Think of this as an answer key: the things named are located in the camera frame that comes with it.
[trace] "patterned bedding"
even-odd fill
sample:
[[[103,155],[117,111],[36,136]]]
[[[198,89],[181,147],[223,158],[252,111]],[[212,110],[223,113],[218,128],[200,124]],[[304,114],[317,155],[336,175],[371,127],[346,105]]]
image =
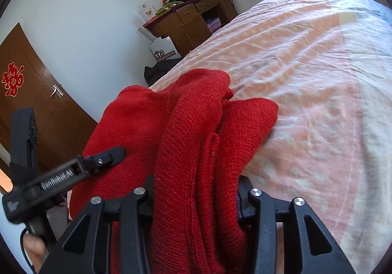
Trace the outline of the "patterned bedding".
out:
[[[226,71],[234,99],[279,105],[243,174],[273,197],[307,200],[369,274],[392,241],[392,11],[372,0],[264,0],[151,89],[194,68]]]

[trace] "human hand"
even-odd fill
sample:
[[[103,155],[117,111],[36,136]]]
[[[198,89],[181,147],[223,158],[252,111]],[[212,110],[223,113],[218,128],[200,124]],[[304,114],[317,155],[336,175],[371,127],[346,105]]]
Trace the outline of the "human hand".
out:
[[[42,257],[48,254],[44,241],[34,235],[25,234],[23,236],[23,247],[33,262],[34,270],[38,273],[44,263]]]

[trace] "red paper cutout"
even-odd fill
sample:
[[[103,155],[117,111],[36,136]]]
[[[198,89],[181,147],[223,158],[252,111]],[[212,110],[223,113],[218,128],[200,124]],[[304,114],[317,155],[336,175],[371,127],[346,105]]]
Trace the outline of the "red paper cutout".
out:
[[[18,88],[22,87],[23,75],[21,72],[23,70],[24,66],[20,66],[18,70],[18,67],[15,66],[14,62],[8,64],[8,71],[3,73],[3,80],[1,81],[1,83],[4,84],[5,89],[7,89],[7,92],[5,93],[7,97],[15,97],[18,93]]]

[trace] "folded red garment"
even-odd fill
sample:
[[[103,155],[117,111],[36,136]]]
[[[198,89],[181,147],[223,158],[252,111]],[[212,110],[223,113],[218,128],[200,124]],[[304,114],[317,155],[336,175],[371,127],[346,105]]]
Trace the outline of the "folded red garment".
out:
[[[150,263],[160,273],[240,273],[247,248],[237,223],[238,177],[277,120],[267,99],[230,101],[223,71],[195,69],[168,88],[125,88],[83,155],[120,145],[124,161],[74,187],[73,217],[93,196],[122,197],[154,174]],[[112,273],[119,273],[118,231]]]

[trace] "black cloth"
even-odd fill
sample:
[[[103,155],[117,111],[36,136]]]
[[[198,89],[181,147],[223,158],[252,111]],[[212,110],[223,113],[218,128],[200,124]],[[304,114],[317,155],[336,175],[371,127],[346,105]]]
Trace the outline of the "black cloth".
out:
[[[170,69],[177,65],[183,58],[176,59],[165,59],[162,60],[154,67],[144,67],[144,79],[146,80],[148,86],[155,84],[160,78],[166,75]]]

